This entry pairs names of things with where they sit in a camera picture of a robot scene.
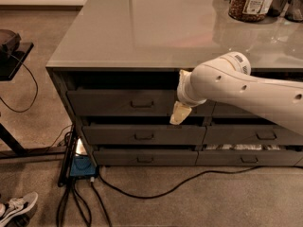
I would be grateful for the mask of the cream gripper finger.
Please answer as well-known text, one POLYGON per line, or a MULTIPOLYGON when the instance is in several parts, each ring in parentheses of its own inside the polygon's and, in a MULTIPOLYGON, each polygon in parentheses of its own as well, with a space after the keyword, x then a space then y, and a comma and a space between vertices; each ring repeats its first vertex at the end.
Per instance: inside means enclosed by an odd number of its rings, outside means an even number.
POLYGON ((173 106, 173 112, 170 117, 170 124, 180 125, 191 113, 192 109, 183 104, 182 102, 176 101, 173 106))

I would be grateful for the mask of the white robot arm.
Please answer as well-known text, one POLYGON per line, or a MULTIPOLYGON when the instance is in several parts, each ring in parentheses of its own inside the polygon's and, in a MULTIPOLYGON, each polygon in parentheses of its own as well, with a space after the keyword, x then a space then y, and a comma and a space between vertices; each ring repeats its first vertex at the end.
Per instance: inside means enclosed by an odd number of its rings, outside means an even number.
POLYGON ((253 77, 250 72, 250 62, 240 52, 203 62, 190 72, 180 71, 170 123, 181 124, 194 107, 213 100, 303 134, 303 83, 253 77))

